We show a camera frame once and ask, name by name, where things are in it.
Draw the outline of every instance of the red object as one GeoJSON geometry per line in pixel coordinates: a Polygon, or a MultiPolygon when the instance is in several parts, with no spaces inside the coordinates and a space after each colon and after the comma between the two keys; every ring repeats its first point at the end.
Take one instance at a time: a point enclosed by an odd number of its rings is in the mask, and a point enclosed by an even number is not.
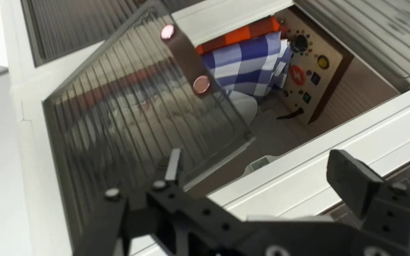
{"type": "Polygon", "coordinates": [[[261,36],[264,34],[270,34],[275,31],[285,31],[285,29],[287,28],[275,17],[267,17],[255,22],[251,22],[245,26],[241,26],[238,29],[234,29],[223,36],[204,42],[203,45],[199,45],[197,52],[200,55],[204,55],[210,51],[214,51],[227,45],[238,44],[243,41],[261,36]]]}
{"type": "Polygon", "coordinates": [[[307,82],[305,71],[304,71],[301,66],[298,66],[298,65],[291,65],[290,72],[291,72],[292,81],[294,81],[297,85],[302,86],[302,85],[307,82]]]}

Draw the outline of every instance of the bolt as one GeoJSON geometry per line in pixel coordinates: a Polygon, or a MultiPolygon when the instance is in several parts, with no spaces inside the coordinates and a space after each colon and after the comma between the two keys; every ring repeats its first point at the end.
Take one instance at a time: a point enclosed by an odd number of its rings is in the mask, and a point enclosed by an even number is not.
{"type": "Polygon", "coordinates": [[[107,199],[117,199],[120,196],[120,189],[119,187],[110,187],[106,190],[106,197],[107,199]]]}
{"type": "Polygon", "coordinates": [[[156,180],[154,183],[153,183],[153,187],[156,189],[156,190],[163,190],[163,189],[166,189],[167,187],[167,182],[166,180],[156,180]]]}
{"type": "Polygon", "coordinates": [[[199,76],[193,83],[194,90],[201,95],[210,89],[210,78],[207,75],[199,76]]]}
{"type": "Polygon", "coordinates": [[[174,36],[176,34],[176,25],[174,24],[167,24],[163,29],[162,29],[162,38],[163,41],[169,41],[174,36]]]}
{"type": "Polygon", "coordinates": [[[391,187],[392,187],[394,191],[398,191],[398,193],[408,191],[408,186],[405,183],[401,183],[401,182],[392,183],[391,187]]]}
{"type": "Polygon", "coordinates": [[[273,244],[265,250],[265,256],[291,256],[291,253],[283,246],[273,244]]]}
{"type": "Polygon", "coordinates": [[[365,256],[391,256],[386,250],[376,247],[376,246],[368,246],[364,254],[365,256]]]}

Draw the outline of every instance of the blue checkered cloth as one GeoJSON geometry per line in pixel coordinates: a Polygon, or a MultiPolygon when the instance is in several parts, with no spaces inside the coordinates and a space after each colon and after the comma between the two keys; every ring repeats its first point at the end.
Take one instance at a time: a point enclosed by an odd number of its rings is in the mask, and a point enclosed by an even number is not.
{"type": "Polygon", "coordinates": [[[234,44],[203,55],[218,83],[227,90],[241,90],[265,96],[275,85],[283,85],[291,46],[281,32],[234,44]]]}

